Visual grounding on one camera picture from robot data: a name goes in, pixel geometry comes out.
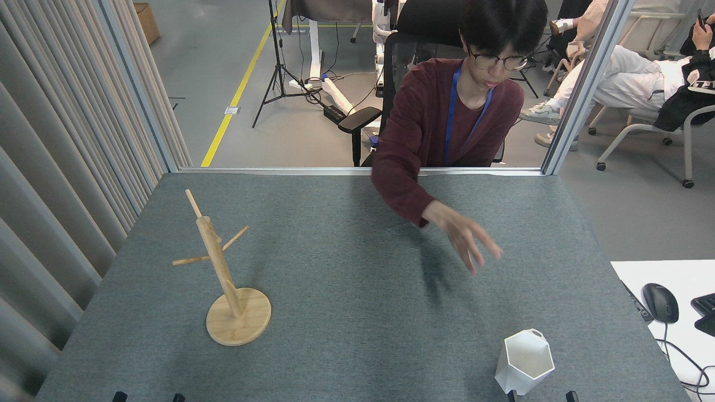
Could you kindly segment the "person's right hand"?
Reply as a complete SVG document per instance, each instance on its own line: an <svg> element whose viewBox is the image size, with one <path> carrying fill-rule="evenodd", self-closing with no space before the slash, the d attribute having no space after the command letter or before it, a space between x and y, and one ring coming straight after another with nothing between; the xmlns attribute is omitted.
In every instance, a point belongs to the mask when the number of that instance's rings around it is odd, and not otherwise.
<svg viewBox="0 0 715 402"><path fill-rule="evenodd" d="M447 234L458 257L473 276L476 275L476 267L485 264L478 244L483 245L497 259L501 259L503 255L502 248L480 224L447 204L436 199L431 201L422 211L422 218Z"/></svg>

